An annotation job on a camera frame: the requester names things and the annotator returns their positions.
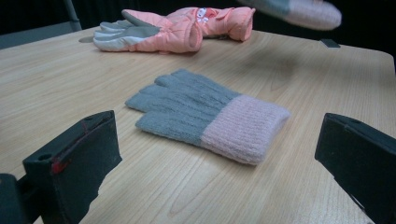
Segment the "pink ski glove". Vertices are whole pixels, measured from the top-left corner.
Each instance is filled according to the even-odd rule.
[[[255,10],[250,7],[185,7],[169,14],[167,18],[190,15],[196,18],[204,37],[227,35],[231,39],[245,41],[250,38]]]
[[[195,18],[188,15],[168,20],[163,16],[133,10],[122,15],[131,23],[123,29],[96,31],[95,46],[104,51],[161,51],[183,53],[198,51],[202,32]]]

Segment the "wooden table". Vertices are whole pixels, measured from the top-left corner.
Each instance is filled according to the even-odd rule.
[[[327,112],[396,136],[396,77],[386,53],[253,32],[198,53],[102,52],[93,29],[0,50],[0,173],[89,115],[114,110],[123,161],[81,223],[368,223],[314,159]],[[187,68],[285,106],[291,117],[257,167],[134,126],[124,105],[155,77]]]

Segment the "black object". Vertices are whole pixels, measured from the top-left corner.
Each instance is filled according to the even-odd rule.
[[[333,41],[332,39],[321,39],[320,40],[323,44],[325,44],[327,46],[327,48],[329,49],[339,49],[341,48],[337,43],[335,43],[335,41]]]
[[[396,223],[396,139],[359,120],[326,114],[315,159],[374,223]]]
[[[79,223],[120,162],[114,112],[82,119],[23,160],[23,178],[0,174],[0,223]]]

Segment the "gray knit glove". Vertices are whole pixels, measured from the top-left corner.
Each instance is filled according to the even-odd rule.
[[[287,109],[178,70],[125,102],[146,114],[136,123],[155,133],[256,165],[286,122]]]

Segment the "knit glove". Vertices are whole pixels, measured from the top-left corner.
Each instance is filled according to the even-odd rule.
[[[178,70],[125,102],[145,112],[136,127],[247,164],[259,164],[286,122],[287,109]]]
[[[204,37],[227,35],[234,40],[246,41],[250,38],[255,10],[250,7],[185,7],[167,17],[191,15],[198,21]]]
[[[170,21],[154,13],[135,17],[122,13],[127,21],[104,22],[94,33],[93,43],[105,51],[197,51],[202,44],[202,32],[195,19],[180,16]]]
[[[341,12],[323,0],[237,0],[260,12],[313,30],[332,30],[341,24]]]

